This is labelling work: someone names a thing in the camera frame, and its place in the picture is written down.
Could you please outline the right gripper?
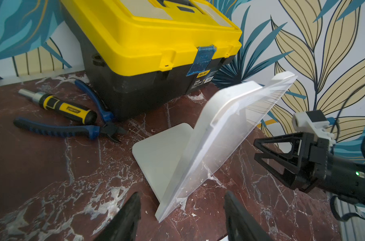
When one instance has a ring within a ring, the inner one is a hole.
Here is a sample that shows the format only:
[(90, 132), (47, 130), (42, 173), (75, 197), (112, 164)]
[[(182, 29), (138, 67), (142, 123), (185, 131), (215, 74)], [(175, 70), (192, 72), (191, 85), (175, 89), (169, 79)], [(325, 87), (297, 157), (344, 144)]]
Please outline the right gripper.
[[(324, 182), (327, 176), (330, 141), (316, 138), (312, 133), (299, 132), (282, 136), (255, 139), (258, 152), (254, 159), (284, 186), (309, 193)], [(278, 172), (265, 159), (280, 164)]]

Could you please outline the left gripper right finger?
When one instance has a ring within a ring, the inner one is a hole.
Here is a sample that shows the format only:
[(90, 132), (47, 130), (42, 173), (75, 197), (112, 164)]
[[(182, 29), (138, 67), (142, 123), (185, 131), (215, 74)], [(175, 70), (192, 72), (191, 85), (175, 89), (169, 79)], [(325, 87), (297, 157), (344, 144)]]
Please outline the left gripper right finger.
[(229, 190), (225, 194), (224, 209), (229, 241), (272, 241), (269, 234)]

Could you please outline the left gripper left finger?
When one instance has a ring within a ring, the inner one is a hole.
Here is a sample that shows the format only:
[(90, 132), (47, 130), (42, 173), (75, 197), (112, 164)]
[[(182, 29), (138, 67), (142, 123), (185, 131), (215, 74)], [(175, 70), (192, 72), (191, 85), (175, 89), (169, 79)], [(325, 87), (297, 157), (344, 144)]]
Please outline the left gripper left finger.
[(94, 241), (134, 241), (141, 219), (141, 200), (135, 192)]

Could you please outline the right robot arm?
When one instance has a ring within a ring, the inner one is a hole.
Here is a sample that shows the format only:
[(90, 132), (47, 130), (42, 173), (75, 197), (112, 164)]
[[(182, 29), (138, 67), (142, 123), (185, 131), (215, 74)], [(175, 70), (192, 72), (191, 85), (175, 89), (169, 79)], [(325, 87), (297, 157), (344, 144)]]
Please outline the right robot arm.
[(309, 193), (319, 188), (333, 196), (330, 207), (340, 222), (359, 218), (357, 213), (340, 216), (335, 201), (365, 206), (365, 164), (331, 154), (329, 141), (312, 133), (298, 132), (254, 141), (259, 150), (254, 159), (284, 186)]

